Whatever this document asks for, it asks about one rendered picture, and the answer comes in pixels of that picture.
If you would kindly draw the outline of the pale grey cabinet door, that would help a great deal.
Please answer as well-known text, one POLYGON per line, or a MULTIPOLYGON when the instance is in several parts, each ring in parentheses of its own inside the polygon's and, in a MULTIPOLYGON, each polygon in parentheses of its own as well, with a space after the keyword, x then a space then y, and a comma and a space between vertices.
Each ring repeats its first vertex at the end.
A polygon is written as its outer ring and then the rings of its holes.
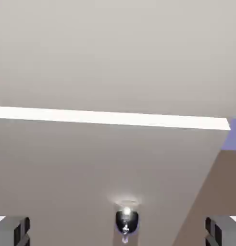
POLYGON ((172 246, 222 130, 0 120, 0 215, 32 246, 112 246, 114 207, 139 204, 139 246, 172 246))

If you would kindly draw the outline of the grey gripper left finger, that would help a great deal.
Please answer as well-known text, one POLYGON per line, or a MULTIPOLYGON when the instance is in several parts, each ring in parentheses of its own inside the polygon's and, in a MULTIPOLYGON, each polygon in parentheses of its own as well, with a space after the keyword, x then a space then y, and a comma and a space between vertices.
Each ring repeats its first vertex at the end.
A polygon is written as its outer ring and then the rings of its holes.
POLYGON ((0 216, 0 246, 31 246, 29 230, 29 217, 0 216))

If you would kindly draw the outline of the pale grey painted cabinet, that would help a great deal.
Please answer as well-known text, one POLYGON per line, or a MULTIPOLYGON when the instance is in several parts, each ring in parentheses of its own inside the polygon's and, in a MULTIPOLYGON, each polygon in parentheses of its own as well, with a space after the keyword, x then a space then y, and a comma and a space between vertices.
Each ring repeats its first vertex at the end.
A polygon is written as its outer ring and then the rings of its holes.
POLYGON ((222 130, 236 0, 0 0, 0 120, 222 130))

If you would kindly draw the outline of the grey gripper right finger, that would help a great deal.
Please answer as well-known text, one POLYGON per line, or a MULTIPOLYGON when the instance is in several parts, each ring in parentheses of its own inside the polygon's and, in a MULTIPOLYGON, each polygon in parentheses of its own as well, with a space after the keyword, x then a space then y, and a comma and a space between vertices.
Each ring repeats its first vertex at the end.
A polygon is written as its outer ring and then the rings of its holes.
POLYGON ((236 246, 236 216, 207 217, 205 229, 205 246, 236 246))

